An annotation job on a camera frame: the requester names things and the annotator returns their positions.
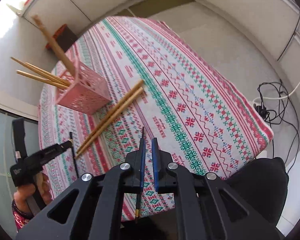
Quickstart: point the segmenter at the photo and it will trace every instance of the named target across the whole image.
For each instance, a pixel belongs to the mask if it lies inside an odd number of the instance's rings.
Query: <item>tablecloth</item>
[[[40,147],[62,143],[73,132],[77,149],[111,107],[140,79],[145,93],[115,120],[77,160],[79,173],[103,174],[123,162],[146,135],[141,216],[174,207],[172,194],[154,190],[151,139],[191,172],[213,171],[229,178],[271,141],[272,130],[247,99],[163,22],[108,17],[90,28],[67,51],[102,75],[112,101],[94,115],[55,105],[54,87],[44,85],[39,104]],[[53,74],[61,74],[58,62]],[[76,175],[71,151],[45,166],[54,197]],[[126,194],[123,220],[133,220],[136,195]]]

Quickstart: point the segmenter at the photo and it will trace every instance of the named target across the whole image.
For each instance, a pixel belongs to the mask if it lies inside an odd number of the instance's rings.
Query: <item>black cable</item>
[[[268,118],[269,118],[270,128],[272,129],[271,120],[270,120],[270,113],[267,112],[267,114],[268,114]],[[272,138],[272,158],[274,158],[274,139],[273,138]]]
[[[286,87],[283,85],[281,79],[280,79],[280,83],[279,83],[279,82],[263,82],[263,83],[261,83],[261,84],[258,86],[258,92],[259,92],[259,95],[260,95],[261,106],[262,106],[262,107],[264,107],[264,101],[263,101],[263,96],[262,96],[262,93],[261,93],[261,87],[264,86],[264,85],[271,85],[271,86],[273,86],[273,87],[276,89],[276,91],[277,91],[277,93],[278,93],[278,95],[279,95],[279,98],[281,97],[282,94],[287,95],[287,102],[286,102],[286,104],[284,103],[283,99],[279,99],[278,114],[277,114],[277,112],[276,112],[275,110],[273,110],[273,109],[266,110],[266,118],[264,119],[265,122],[267,122],[267,123],[270,124],[270,127],[271,127],[271,128],[272,128],[271,125],[279,125],[279,124],[281,124],[282,122],[285,122],[285,123],[291,125],[291,126],[295,129],[295,131],[296,131],[296,134],[295,134],[295,136],[294,136],[294,138],[293,138],[293,140],[292,140],[292,143],[291,143],[291,145],[290,145],[290,148],[289,148],[289,151],[288,151],[287,158],[286,158],[286,160],[285,160],[285,164],[286,164],[286,162],[287,162],[287,160],[288,160],[288,158],[289,158],[289,155],[290,155],[290,152],[291,152],[293,143],[294,143],[294,141],[295,141],[295,139],[296,139],[297,136],[298,136],[298,148],[297,148],[296,157],[297,157],[297,155],[298,155],[298,151],[299,151],[299,147],[300,147],[299,119],[298,119],[297,111],[296,111],[296,109],[295,109],[293,103],[291,102],[291,100],[290,100],[290,98],[289,98],[288,91],[287,91]],[[297,127],[297,128],[296,128],[295,125],[293,125],[292,123],[290,123],[290,122],[284,120],[285,110],[286,110],[286,108],[287,108],[289,102],[291,103],[291,105],[292,105],[292,107],[293,107],[293,110],[294,110],[294,112],[295,112],[295,115],[296,115],[296,119],[297,119],[297,122],[298,122],[298,127]],[[281,104],[283,105],[283,110],[282,110],[282,111],[280,111],[280,106],[281,106]],[[274,112],[274,113],[275,113],[275,116],[274,116],[273,118],[270,118],[270,112]],[[276,118],[280,118],[280,122],[272,122],[272,121],[275,120]],[[272,140],[272,144],[273,144],[273,157],[274,157],[274,140]]]

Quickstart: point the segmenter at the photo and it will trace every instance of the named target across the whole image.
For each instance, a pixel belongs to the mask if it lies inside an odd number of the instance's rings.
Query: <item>black cloth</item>
[[[284,162],[276,157],[253,160],[225,182],[276,226],[287,198],[288,181]]]

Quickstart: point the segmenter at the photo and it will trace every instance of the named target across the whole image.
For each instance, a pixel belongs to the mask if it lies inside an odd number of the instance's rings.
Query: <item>white cable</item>
[[[268,99],[268,100],[281,100],[281,99],[286,99],[286,98],[290,97],[290,96],[297,90],[297,88],[298,88],[299,85],[300,85],[300,82],[299,82],[298,85],[295,87],[295,89],[292,90],[292,92],[291,92],[289,95],[287,95],[287,96],[280,97],[280,98],[267,98],[267,97],[262,97],[262,98],[263,98],[263,99]],[[261,100],[260,97],[257,97],[257,98],[255,98],[252,102],[255,103],[255,100],[257,100],[257,99],[260,99],[260,100]]]

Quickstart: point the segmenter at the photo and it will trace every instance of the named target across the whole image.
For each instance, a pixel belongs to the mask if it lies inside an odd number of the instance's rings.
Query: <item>metal screw cap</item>
[[[81,179],[83,181],[89,181],[90,179],[92,179],[92,175],[90,173],[85,173],[81,176]]]
[[[217,178],[217,175],[213,172],[207,173],[207,179],[215,180]]]
[[[120,169],[122,169],[122,170],[127,170],[129,168],[130,168],[129,163],[121,163],[121,165],[120,165]]]
[[[176,163],[169,163],[168,164],[168,168],[171,170],[175,170],[176,168],[178,168],[178,164]]]

